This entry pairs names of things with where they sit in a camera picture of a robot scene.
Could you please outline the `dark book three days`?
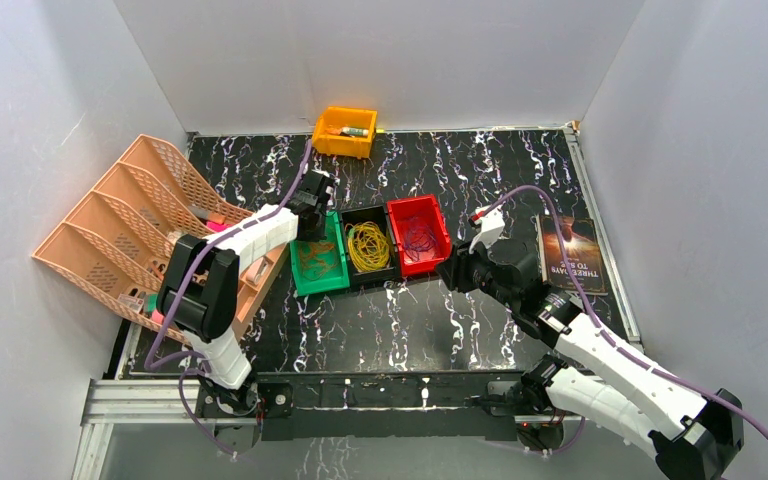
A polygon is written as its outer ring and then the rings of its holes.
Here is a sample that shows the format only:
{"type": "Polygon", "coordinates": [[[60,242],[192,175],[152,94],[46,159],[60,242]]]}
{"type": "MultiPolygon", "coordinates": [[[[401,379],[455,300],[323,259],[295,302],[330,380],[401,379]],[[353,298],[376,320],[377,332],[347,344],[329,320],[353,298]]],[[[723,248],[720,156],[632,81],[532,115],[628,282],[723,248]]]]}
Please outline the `dark book three days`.
{"type": "Polygon", "coordinates": [[[563,246],[583,291],[587,295],[607,295],[610,287],[593,220],[561,216],[559,223],[560,235],[556,232],[551,215],[538,216],[538,246],[543,280],[566,290],[575,289],[566,272],[560,248],[563,246]]]}

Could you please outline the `green battery in bin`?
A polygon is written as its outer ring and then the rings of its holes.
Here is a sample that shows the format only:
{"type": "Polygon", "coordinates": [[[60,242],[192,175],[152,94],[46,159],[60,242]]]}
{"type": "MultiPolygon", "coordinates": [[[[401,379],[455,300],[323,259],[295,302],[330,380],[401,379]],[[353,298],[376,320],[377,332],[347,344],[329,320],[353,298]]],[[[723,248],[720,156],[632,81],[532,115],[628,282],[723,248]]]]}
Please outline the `green battery in bin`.
{"type": "Polygon", "coordinates": [[[341,127],[335,130],[337,135],[347,137],[366,137],[369,134],[368,129],[355,128],[355,127],[341,127]]]}

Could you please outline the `red plastic bin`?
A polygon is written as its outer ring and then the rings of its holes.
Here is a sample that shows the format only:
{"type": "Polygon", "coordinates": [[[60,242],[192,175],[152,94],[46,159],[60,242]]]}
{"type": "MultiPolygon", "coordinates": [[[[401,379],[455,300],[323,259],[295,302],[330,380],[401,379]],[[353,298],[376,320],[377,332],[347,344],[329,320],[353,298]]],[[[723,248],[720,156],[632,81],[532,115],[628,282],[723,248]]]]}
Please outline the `red plastic bin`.
{"type": "Polygon", "coordinates": [[[386,203],[404,277],[431,274],[451,253],[451,239],[433,194],[386,203]]]}

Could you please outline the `green plastic bin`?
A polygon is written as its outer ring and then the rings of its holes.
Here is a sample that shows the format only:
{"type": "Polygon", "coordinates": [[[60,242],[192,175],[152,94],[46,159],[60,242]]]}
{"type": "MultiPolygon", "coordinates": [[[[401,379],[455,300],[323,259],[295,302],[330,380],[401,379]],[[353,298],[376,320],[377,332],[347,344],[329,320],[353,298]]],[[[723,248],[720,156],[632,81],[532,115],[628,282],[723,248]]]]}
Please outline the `green plastic bin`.
{"type": "Polygon", "coordinates": [[[290,244],[291,269],[298,296],[347,289],[350,286],[342,227],[336,212],[326,215],[326,238],[290,244]]]}

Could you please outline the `pink plastic file organizer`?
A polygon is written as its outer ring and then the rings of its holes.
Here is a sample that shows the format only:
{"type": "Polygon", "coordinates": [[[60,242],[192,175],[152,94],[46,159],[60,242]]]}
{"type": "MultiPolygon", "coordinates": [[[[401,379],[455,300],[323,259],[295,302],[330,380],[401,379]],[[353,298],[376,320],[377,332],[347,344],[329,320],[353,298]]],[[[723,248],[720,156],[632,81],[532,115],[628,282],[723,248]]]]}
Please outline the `pink plastic file organizer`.
{"type": "Polygon", "coordinates": [[[210,234],[248,210],[223,200],[173,144],[140,135],[33,253],[117,316],[158,331],[146,301],[159,291],[173,235],[210,234]]]}

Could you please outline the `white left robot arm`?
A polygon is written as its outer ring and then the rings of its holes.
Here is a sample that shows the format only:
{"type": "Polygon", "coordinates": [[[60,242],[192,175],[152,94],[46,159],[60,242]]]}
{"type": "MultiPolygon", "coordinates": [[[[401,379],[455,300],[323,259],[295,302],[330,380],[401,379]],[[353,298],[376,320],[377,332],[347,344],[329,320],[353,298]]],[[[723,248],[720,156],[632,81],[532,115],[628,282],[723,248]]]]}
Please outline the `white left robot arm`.
{"type": "Polygon", "coordinates": [[[278,247],[323,239],[338,183],[329,173],[306,171],[279,204],[266,204],[221,232],[185,234],[175,243],[156,300],[161,329],[173,325],[184,335],[207,366],[207,378],[222,387],[220,403],[235,416],[250,414],[259,400],[257,387],[246,381],[252,366],[232,328],[239,277],[278,247]]]}

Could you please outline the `black plastic bin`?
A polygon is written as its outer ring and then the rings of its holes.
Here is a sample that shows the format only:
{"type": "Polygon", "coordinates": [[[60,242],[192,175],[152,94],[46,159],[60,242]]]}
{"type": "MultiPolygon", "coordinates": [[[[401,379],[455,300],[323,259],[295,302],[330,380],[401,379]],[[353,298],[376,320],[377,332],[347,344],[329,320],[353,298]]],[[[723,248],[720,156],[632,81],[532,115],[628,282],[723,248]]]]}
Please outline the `black plastic bin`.
{"type": "Polygon", "coordinates": [[[350,285],[377,284],[398,277],[398,248],[385,206],[342,210],[338,215],[350,285]]]}

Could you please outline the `yellow plastic bin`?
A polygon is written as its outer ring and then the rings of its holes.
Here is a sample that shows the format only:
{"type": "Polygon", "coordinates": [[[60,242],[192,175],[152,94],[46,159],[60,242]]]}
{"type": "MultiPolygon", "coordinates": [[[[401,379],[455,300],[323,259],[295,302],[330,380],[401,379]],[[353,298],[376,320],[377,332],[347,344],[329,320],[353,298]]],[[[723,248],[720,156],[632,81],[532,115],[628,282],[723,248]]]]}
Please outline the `yellow plastic bin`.
{"type": "Polygon", "coordinates": [[[320,154],[367,159],[376,135],[376,110],[329,106],[318,118],[312,145],[320,154]]]}

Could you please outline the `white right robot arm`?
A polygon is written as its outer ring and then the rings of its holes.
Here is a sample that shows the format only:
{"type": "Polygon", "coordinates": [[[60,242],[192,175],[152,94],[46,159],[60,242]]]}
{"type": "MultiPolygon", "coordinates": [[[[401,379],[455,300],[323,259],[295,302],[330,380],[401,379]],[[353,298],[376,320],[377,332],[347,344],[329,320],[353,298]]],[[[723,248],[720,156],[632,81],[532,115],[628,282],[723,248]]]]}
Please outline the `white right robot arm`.
{"type": "Polygon", "coordinates": [[[463,242],[435,271],[451,291],[494,298],[521,330],[557,351],[522,376],[508,402],[537,414],[556,407],[582,415],[649,455],[669,479],[718,479],[741,451],[736,413],[669,381],[645,355],[594,325],[578,297],[542,280],[523,243],[463,242]]]}

